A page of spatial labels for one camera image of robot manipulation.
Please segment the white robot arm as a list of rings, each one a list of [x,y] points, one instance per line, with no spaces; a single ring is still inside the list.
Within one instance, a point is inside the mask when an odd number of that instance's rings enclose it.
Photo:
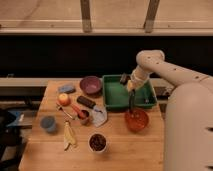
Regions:
[[[163,171],[213,171],[213,76],[166,62],[161,50],[143,50],[136,62],[129,91],[152,73],[174,86],[165,114]]]

